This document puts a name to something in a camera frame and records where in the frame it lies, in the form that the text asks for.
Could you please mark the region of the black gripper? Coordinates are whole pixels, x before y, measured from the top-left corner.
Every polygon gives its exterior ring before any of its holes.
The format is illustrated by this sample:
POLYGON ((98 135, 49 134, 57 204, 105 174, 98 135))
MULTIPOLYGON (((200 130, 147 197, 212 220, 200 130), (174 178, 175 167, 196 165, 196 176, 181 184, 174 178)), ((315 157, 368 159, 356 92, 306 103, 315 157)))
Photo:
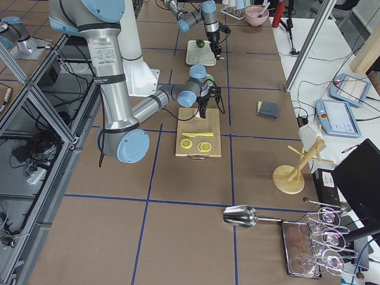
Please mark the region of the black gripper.
POLYGON ((197 102, 199 105, 199 111, 198 111, 199 118, 203 118, 203 119, 206 118, 207 103, 212 98, 215 99, 217 106, 219 106, 219 103, 221 102, 221 88, 220 87, 211 86, 208 88, 206 95, 197 97, 197 102))
POLYGON ((207 39, 210 42, 210 48, 215 53, 215 59, 221 59, 222 47, 220 46, 220 33, 225 33, 226 37, 231 33, 227 25, 207 25, 207 39))

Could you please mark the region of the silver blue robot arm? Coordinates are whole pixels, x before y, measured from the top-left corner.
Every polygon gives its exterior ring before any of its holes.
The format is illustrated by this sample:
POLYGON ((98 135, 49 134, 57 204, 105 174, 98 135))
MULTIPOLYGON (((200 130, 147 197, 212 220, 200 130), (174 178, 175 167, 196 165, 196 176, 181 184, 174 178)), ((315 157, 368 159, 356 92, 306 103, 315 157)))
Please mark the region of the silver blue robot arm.
POLYGON ((153 75, 143 60, 136 17, 131 1, 50 1, 51 27, 61 33, 85 38, 94 83, 102 96, 103 128, 98 136, 102 156, 136 163, 150 146, 141 123, 176 101, 183 107, 198 105, 219 95, 220 88, 207 77, 203 65, 189 70, 184 84, 164 85, 135 106, 130 105, 131 86, 149 84, 153 75))
POLYGON ((196 24, 203 22, 207 40, 210 42, 210 48, 215 59, 220 60, 222 46, 220 33, 226 37, 231 33, 229 26, 223 24, 218 19, 217 5, 215 1, 204 1, 192 11, 180 9, 178 1, 162 1, 163 5, 176 17, 177 24, 181 32, 190 31, 196 24))

